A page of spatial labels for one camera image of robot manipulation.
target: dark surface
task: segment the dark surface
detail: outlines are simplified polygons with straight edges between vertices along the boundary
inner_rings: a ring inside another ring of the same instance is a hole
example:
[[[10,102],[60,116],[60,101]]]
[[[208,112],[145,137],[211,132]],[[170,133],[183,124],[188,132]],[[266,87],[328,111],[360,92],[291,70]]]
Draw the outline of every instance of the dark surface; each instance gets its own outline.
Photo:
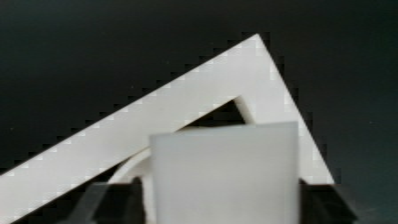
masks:
[[[263,32],[336,181],[398,221],[396,7],[392,0],[2,0],[2,172],[241,32]]]
[[[332,185],[300,185],[300,224],[353,224],[357,217]]]

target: white plastic block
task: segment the white plastic block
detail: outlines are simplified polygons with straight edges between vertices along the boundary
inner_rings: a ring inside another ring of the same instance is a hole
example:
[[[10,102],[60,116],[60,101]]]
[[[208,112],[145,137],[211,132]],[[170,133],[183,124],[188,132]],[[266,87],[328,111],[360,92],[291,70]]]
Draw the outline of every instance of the white plastic block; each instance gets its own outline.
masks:
[[[296,123],[151,138],[158,224],[298,223]]]

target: white triangular frame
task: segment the white triangular frame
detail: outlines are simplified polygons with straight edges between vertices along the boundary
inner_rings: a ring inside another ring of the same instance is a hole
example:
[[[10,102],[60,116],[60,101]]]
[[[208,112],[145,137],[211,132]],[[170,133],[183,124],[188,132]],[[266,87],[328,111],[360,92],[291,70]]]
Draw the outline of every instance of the white triangular frame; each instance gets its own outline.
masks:
[[[231,100],[250,124],[298,121],[300,177],[332,176],[259,35],[254,35],[0,176],[0,224],[10,223]]]

